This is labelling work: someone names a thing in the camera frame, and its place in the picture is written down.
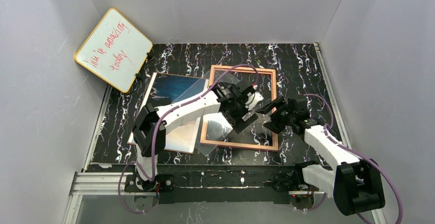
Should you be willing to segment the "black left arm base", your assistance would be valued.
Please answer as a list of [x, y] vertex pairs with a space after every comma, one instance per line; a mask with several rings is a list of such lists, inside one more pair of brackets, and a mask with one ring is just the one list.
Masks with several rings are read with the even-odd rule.
[[171, 174], [159, 174], [156, 176], [153, 182], [143, 180], [138, 174], [131, 174], [126, 177], [126, 181], [123, 185], [125, 192], [173, 192], [174, 191], [174, 175]]

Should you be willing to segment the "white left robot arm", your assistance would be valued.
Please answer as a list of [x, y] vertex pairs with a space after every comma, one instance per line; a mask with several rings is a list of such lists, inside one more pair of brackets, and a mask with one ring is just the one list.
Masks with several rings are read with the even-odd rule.
[[139, 178], [149, 182], [155, 180], [157, 156], [165, 148], [167, 134], [174, 129], [204, 115], [221, 113], [233, 131], [240, 133], [257, 120], [256, 114], [249, 118], [245, 116], [263, 99], [255, 84], [220, 82], [173, 104], [143, 106], [132, 129], [138, 153], [134, 165]]

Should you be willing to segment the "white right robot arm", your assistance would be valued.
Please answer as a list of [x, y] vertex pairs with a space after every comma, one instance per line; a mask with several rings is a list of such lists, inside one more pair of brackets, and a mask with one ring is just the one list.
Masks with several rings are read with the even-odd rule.
[[385, 206], [381, 174], [374, 162], [355, 156], [343, 149], [333, 136], [327, 135], [327, 128], [310, 116], [306, 98], [279, 97], [256, 112], [270, 115], [264, 127], [274, 133], [291, 127], [331, 168], [327, 170], [315, 161], [296, 164], [290, 176], [279, 178], [289, 189], [306, 185], [322, 190], [332, 196], [345, 216]]

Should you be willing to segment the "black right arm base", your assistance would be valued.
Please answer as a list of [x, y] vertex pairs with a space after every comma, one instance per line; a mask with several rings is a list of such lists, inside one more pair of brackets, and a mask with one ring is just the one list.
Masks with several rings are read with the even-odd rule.
[[297, 173], [278, 173], [273, 176], [272, 188], [278, 192], [306, 191], [305, 194], [313, 194], [320, 189], [305, 182]]

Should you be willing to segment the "landscape photo board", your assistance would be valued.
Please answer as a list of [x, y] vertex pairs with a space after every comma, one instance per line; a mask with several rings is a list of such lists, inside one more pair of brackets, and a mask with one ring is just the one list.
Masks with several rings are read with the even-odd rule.
[[[208, 88], [208, 79], [174, 74], [153, 73], [141, 106], [166, 106]], [[165, 150], [192, 154], [200, 125], [200, 118], [184, 123], [166, 136]]]

